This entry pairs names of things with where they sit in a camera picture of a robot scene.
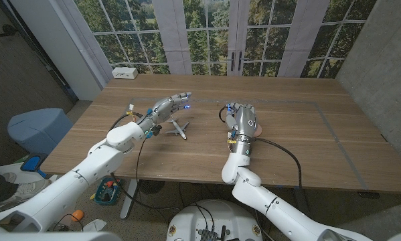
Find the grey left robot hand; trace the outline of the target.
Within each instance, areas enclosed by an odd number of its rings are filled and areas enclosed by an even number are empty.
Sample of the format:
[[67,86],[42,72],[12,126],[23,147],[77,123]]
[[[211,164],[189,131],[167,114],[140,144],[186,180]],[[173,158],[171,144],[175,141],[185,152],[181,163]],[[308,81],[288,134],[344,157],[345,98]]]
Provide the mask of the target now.
[[147,114],[137,123],[145,134],[154,127],[167,121],[178,110],[186,109],[185,102],[191,97],[190,92],[182,92],[163,98],[147,111]]

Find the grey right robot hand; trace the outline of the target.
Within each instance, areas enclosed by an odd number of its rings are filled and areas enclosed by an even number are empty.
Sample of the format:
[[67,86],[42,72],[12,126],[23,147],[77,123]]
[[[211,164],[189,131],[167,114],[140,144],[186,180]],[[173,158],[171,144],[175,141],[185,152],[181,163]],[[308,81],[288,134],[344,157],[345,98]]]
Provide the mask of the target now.
[[230,131],[228,146],[231,153],[250,156],[250,144],[257,130],[256,111],[251,104],[227,104],[226,125]]

